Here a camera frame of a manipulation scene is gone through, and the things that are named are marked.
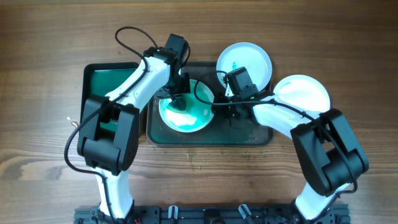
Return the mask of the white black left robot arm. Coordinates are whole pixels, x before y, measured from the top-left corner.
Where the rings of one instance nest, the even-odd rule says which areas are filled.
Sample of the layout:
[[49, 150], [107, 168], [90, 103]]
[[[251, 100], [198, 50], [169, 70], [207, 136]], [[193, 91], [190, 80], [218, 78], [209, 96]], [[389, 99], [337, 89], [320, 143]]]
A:
[[77, 153], [89, 167], [87, 173], [98, 180], [101, 202], [95, 220], [136, 222], [127, 170], [137, 153], [141, 111], [161, 88], [172, 100], [172, 111], [188, 110], [182, 95], [190, 91], [189, 80], [181, 69], [189, 54], [187, 44], [150, 47], [122, 84], [103, 96], [93, 94], [86, 99], [74, 135], [78, 136]]

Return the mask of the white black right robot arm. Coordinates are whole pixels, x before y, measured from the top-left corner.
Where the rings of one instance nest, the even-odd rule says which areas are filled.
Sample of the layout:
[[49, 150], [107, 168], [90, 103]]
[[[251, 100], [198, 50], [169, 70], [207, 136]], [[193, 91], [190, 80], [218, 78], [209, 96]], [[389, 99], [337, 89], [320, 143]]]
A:
[[358, 178], [369, 169], [366, 157], [344, 114], [335, 108], [313, 110], [316, 100], [289, 103], [277, 95], [261, 100], [214, 101], [215, 108], [250, 108], [256, 121], [293, 141], [307, 181], [294, 200], [294, 213], [315, 223], [331, 210], [335, 200], [358, 189]]

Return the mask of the white plate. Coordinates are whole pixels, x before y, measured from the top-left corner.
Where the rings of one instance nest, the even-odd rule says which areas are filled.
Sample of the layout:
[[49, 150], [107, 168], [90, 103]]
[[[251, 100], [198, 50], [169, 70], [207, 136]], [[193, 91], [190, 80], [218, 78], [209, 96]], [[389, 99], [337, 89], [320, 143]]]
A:
[[246, 68], [259, 91], [269, 84], [272, 77], [272, 63], [260, 46], [249, 42], [235, 43], [221, 53], [216, 63], [216, 69], [224, 72], [231, 72], [240, 67]]
[[283, 102], [304, 110], [326, 112], [331, 108], [326, 88], [316, 79], [307, 75], [291, 75], [279, 81], [274, 94]]
[[169, 104], [172, 100], [159, 101], [159, 113], [162, 121], [170, 128], [181, 133], [192, 133], [203, 129], [213, 119], [211, 105], [198, 101], [194, 94], [196, 80], [190, 79], [190, 93], [185, 94], [187, 111], [181, 113], [173, 110]]

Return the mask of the green yellow sponge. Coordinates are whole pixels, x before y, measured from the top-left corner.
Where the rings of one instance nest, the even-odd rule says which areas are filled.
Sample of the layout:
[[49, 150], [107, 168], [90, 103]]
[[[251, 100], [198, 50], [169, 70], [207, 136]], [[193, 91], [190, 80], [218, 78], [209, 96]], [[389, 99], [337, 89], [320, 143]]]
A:
[[186, 113], [188, 111], [188, 102], [184, 96], [179, 96], [167, 105], [167, 109], [175, 113]]

